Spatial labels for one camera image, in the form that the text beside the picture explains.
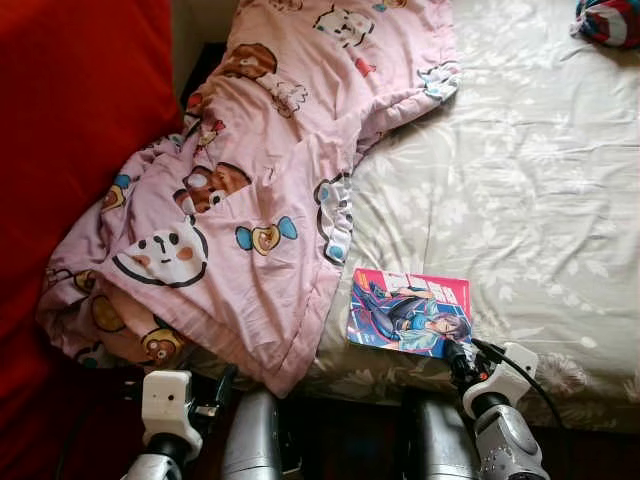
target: colorful cloth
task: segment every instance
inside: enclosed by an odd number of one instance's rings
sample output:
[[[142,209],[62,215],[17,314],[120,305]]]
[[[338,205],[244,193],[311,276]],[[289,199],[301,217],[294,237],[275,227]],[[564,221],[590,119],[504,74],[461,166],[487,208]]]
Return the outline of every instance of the colorful cloth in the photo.
[[[353,169],[458,84],[448,0],[385,5],[240,3],[184,132],[134,154],[54,252],[37,313],[54,345],[148,368],[199,345],[278,395],[304,376]]]
[[[578,32],[612,47],[640,45],[640,0],[578,0]]]

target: magazine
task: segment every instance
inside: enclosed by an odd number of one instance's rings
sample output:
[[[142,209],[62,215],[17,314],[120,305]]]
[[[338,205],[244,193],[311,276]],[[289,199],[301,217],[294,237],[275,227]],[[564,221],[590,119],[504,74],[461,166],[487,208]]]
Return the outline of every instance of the magazine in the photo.
[[[347,338],[371,347],[443,358],[447,338],[471,342],[469,282],[358,268]]]

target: dark floor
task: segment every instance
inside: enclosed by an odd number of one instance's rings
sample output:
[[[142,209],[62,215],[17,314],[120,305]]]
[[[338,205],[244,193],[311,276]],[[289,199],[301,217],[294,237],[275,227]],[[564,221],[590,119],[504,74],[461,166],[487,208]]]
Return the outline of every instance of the dark floor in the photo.
[[[286,406],[297,426],[305,480],[394,478],[398,408],[329,400],[297,400]],[[193,480],[218,478],[229,421],[205,446]],[[567,479],[561,436],[534,429],[544,466],[554,480]],[[640,478],[640,436],[570,432],[573,480]]]

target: cartoon print blanket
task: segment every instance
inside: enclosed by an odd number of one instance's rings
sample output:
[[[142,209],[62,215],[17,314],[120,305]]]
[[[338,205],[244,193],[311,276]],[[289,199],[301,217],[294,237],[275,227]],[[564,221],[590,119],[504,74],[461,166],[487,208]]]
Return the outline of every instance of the cartoon print blanket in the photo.
[[[135,153],[54,252],[52,343],[149,368],[199,345],[286,395],[349,249],[354,167],[458,76],[448,0],[241,2],[182,134]]]

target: red fabric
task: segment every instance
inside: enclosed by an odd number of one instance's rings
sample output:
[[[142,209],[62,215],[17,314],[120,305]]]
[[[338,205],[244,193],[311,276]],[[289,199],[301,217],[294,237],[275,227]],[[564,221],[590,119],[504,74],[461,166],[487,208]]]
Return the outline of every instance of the red fabric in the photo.
[[[102,402],[117,377],[61,358],[33,309],[64,233],[133,151],[179,130],[170,58],[168,0],[1,2],[0,478],[51,478],[80,406]],[[114,458],[128,461],[139,441],[136,410],[101,403],[88,425],[64,478],[120,478]]]

